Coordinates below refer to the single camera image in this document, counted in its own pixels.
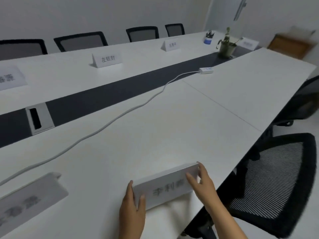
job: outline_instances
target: wooden cabinet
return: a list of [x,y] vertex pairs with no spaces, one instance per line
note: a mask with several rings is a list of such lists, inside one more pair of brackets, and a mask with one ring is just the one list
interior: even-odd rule
[[288,34],[277,33],[268,49],[302,60],[316,44],[311,40],[302,40]]

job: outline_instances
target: floor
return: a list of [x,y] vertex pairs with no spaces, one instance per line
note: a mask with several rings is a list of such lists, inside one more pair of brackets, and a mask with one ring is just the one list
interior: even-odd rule
[[[317,156],[319,154],[319,111],[307,120],[296,120],[291,127],[274,127],[274,136],[309,132],[316,137],[317,142]],[[319,176],[318,173],[315,178],[315,183],[312,189],[308,204],[295,227],[289,239],[315,239],[319,238]],[[248,238],[258,239],[275,239],[276,237],[267,232],[249,224],[240,219],[235,220],[245,232]]]

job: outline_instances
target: white cable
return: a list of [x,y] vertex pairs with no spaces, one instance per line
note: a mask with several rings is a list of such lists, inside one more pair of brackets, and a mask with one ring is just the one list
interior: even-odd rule
[[74,144],[72,144],[71,146],[69,146],[68,148],[66,148],[65,150],[63,150],[62,152],[58,153],[57,155],[53,156],[52,158],[49,158],[49,159],[47,159],[47,160],[45,160],[45,161],[42,161],[42,162],[40,162],[40,163],[36,163],[36,164],[34,164],[34,165],[30,165],[30,166],[28,166],[28,167],[26,167],[26,168],[24,168],[24,169],[21,169],[21,170],[18,171],[17,173],[15,173],[15,174],[11,175],[10,177],[6,178],[5,180],[1,181],[1,182],[0,182],[0,186],[1,186],[1,185],[4,185],[4,184],[7,183],[8,181],[14,179],[15,177],[17,177],[17,176],[19,176],[19,175],[21,175],[21,174],[23,174],[23,173],[25,173],[25,172],[27,172],[27,171],[29,171],[29,170],[31,170],[31,169],[35,169],[35,168],[37,168],[37,167],[39,167],[39,166],[41,166],[41,165],[44,165],[44,164],[46,164],[46,163],[48,163],[48,162],[50,162],[50,161],[56,159],[57,157],[59,157],[59,156],[61,156],[62,154],[66,153],[67,151],[69,151],[71,148],[73,148],[73,147],[74,147],[75,145],[77,145],[79,142],[81,142],[81,141],[83,141],[83,140],[86,140],[87,138],[89,138],[89,137],[91,137],[91,136],[94,136],[95,134],[98,134],[99,132],[103,131],[105,128],[107,128],[109,125],[111,125],[113,122],[115,122],[118,118],[121,118],[122,116],[126,115],[127,113],[129,113],[129,112],[131,112],[131,111],[133,111],[133,110],[136,110],[137,108],[140,108],[140,107],[142,107],[142,106],[145,106],[147,103],[149,103],[151,100],[153,100],[154,97],[156,97],[156,96],[158,96],[160,93],[162,93],[162,92],[165,90],[166,86],[167,86],[169,83],[171,83],[171,82],[173,82],[174,80],[176,80],[178,77],[180,77],[180,76],[182,76],[182,75],[186,75],[186,74],[192,74],[192,73],[198,73],[198,71],[186,72],[186,73],[183,73],[183,74],[180,74],[180,75],[176,76],[173,80],[167,82],[166,85],[164,85],[164,88],[163,88],[160,92],[156,93],[154,96],[152,96],[152,97],[151,97],[148,101],[146,101],[145,103],[143,103],[143,104],[141,104],[141,105],[138,105],[138,106],[135,106],[135,107],[133,107],[133,108],[128,109],[126,112],[124,112],[124,113],[122,113],[121,115],[119,115],[118,117],[114,118],[112,121],[110,121],[110,122],[109,122],[108,124],[106,124],[104,127],[98,129],[96,132],[93,132],[93,133],[91,133],[91,134],[89,134],[89,135],[87,135],[87,136],[85,136],[85,137],[79,139],[79,140],[76,141]]

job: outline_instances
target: person's left hand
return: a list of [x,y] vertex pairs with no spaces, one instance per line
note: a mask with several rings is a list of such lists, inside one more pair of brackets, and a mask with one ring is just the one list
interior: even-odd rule
[[119,239],[140,239],[145,225],[145,196],[140,197],[138,209],[136,209],[132,184],[133,181],[131,180],[127,185],[126,194],[120,208]]

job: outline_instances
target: finger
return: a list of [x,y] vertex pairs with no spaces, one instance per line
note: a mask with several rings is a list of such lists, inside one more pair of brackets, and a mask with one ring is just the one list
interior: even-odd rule
[[200,162],[198,162],[198,166],[199,166],[200,178],[201,178],[201,179],[205,179],[205,178],[209,177],[208,172],[207,172],[205,166],[204,166],[202,163],[200,163]]
[[125,194],[125,196],[124,196],[124,199],[133,200],[133,189],[132,189],[132,185],[133,185],[133,180],[131,180],[131,181],[129,182],[129,184],[127,185],[126,194]]
[[197,188],[198,186],[197,180],[190,173],[186,173],[186,178],[193,189]]
[[146,212],[146,199],[145,195],[142,195],[140,199],[138,200],[138,211],[142,214],[145,214]]

